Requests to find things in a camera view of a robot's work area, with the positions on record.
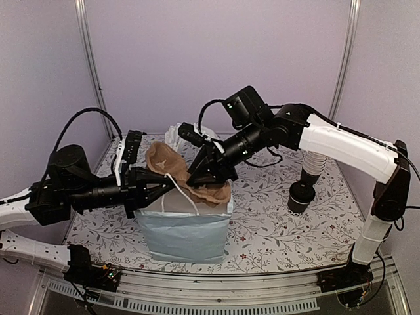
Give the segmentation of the brown cardboard cup carrier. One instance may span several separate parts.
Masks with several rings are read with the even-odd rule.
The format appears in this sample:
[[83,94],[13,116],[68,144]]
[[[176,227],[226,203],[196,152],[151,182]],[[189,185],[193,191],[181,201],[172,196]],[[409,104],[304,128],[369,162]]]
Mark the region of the brown cardboard cup carrier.
[[228,203],[232,197],[228,182],[206,184],[199,188],[187,185],[190,174],[184,158],[163,142],[153,142],[145,153],[145,160],[149,170],[162,175],[169,173],[177,184],[188,192],[194,203],[205,203],[209,207],[216,207]]

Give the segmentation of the light blue paper bag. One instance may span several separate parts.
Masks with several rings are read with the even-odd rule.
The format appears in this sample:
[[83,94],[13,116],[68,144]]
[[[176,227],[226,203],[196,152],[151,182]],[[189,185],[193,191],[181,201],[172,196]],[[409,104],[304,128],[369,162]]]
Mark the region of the light blue paper bag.
[[234,199],[216,207],[196,204],[170,174],[164,178],[175,187],[136,212],[152,258],[178,263],[221,263]]

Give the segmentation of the black and white paper cup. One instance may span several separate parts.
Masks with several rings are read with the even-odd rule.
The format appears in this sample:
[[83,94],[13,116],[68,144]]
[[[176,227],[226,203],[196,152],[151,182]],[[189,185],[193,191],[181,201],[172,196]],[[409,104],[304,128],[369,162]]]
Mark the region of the black and white paper cup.
[[289,189],[288,209],[293,214],[303,213],[314,200],[315,195],[316,192],[312,185],[301,180],[293,183]]

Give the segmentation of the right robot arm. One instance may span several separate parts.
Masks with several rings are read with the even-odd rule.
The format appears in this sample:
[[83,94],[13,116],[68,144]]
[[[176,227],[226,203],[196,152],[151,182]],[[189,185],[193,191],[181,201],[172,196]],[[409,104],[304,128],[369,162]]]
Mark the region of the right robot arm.
[[404,142],[377,140],[331,121],[306,104],[270,106],[247,86],[222,101],[236,133],[222,141],[203,134],[200,126],[183,123],[178,134],[199,148],[189,168],[188,185],[222,184],[236,180],[236,165],[264,148],[283,146],[304,152],[303,171],[317,177],[331,158],[375,181],[373,204],[362,233],[352,247],[349,264],[339,273],[345,286],[364,277],[368,265],[405,212],[412,166]]

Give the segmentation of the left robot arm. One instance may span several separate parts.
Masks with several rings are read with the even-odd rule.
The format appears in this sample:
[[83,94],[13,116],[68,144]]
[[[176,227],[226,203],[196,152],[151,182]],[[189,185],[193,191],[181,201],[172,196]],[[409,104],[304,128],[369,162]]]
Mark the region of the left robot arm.
[[[82,146],[60,146],[70,125],[81,115],[97,112],[115,128],[119,137],[117,151],[107,177],[95,175]],[[72,274],[84,285],[105,276],[110,264],[96,267],[89,250],[82,245],[55,246],[21,238],[10,229],[16,226],[48,226],[68,221],[73,211],[83,214],[94,209],[123,206],[127,218],[144,209],[175,187],[170,175],[135,167],[142,140],[140,131],[123,135],[115,119],[100,108],[84,108],[65,124],[50,153],[41,180],[29,188],[1,200],[1,256],[29,259],[42,266]]]

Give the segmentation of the stack of paper cups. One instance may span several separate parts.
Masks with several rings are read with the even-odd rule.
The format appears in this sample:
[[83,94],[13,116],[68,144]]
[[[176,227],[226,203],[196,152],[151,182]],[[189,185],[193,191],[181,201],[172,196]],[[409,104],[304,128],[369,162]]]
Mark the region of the stack of paper cups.
[[311,186],[315,185],[323,173],[328,158],[315,152],[305,152],[301,169],[301,180]]

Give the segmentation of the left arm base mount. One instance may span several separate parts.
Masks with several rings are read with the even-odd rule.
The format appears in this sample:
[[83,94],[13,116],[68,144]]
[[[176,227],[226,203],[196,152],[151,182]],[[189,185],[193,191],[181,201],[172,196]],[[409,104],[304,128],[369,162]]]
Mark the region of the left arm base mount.
[[102,266],[71,266],[64,273],[64,279],[84,287],[115,293],[121,280],[121,269],[110,263]]

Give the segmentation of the aluminium table front rail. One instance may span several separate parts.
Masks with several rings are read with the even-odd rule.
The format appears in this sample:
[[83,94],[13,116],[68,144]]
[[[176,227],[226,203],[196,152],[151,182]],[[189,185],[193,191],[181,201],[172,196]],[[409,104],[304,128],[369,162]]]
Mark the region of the aluminium table front rail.
[[357,287],[323,292],[318,270],[244,275],[125,269],[114,292],[83,289],[42,270],[30,314],[413,314],[393,258],[371,263],[360,306],[341,304]]

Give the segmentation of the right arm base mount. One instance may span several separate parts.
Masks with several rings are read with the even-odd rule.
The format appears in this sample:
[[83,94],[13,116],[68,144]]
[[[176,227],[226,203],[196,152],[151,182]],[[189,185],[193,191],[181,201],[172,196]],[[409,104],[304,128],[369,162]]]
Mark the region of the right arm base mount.
[[322,293],[361,285],[373,280],[370,265],[350,262],[343,267],[317,273],[316,285]]

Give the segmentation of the aluminium frame post right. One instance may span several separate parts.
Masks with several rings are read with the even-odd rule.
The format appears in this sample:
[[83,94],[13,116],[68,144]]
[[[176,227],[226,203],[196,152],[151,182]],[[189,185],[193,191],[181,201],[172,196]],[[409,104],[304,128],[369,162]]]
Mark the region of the aluminium frame post right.
[[356,40],[358,20],[359,20],[359,15],[360,15],[360,7],[361,7],[361,0],[350,1],[350,7],[349,7],[349,12],[348,12],[348,22],[347,22],[347,27],[346,27],[346,32],[345,32],[345,41],[344,41],[343,51],[341,55],[341,61],[340,61],[338,75],[337,75],[337,80],[336,80],[335,88],[333,92],[333,97],[331,100],[331,105],[329,107],[328,117],[330,119],[335,119],[339,111],[339,106],[341,103],[341,98],[342,98],[344,87],[345,87],[347,73],[350,66],[350,60],[352,56],[354,42]]

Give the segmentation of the aluminium frame post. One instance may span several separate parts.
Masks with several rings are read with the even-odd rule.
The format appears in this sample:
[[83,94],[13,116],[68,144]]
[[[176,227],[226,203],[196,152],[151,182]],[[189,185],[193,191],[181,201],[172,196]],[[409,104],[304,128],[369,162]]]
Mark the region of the aluminium frame post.
[[91,41],[91,35],[89,31],[89,23],[87,18],[86,2],[84,0],[75,0],[75,12],[77,17],[78,28],[81,36],[81,42],[85,53],[85,59],[87,61],[88,73],[91,78],[91,84],[93,86],[94,97],[96,99],[96,105],[104,111],[106,109],[106,103],[102,92],[102,86],[98,75],[96,66],[95,55],[93,51],[93,45]]
[[348,12],[348,22],[347,22],[347,27],[346,27],[346,32],[345,32],[345,41],[344,41],[343,51],[341,55],[341,61],[340,61],[338,75],[337,75],[337,80],[336,80],[335,88],[333,92],[333,97],[331,100],[331,105],[329,107],[328,117],[330,119],[335,119],[339,111],[339,106],[341,103],[341,98],[342,98],[344,87],[345,87],[347,73],[350,66],[350,60],[352,56],[354,42],[356,40],[358,20],[359,20],[359,15],[360,15],[360,7],[361,7],[361,0],[350,1],[350,7],[349,7],[349,12]]

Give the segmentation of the aluminium frame post left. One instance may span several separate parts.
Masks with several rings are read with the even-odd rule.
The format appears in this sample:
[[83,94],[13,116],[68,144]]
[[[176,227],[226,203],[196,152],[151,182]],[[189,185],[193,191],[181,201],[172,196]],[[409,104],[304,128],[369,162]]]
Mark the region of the aluminium frame post left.
[[106,103],[102,92],[102,86],[98,75],[96,66],[95,55],[93,51],[93,45],[91,41],[91,35],[89,31],[89,23],[87,18],[86,2],[84,0],[75,0],[75,12],[77,17],[78,28],[81,36],[81,42],[85,53],[85,59],[87,61],[88,73],[91,78],[91,84],[93,86],[94,97],[96,99],[96,105],[104,111],[106,109]]

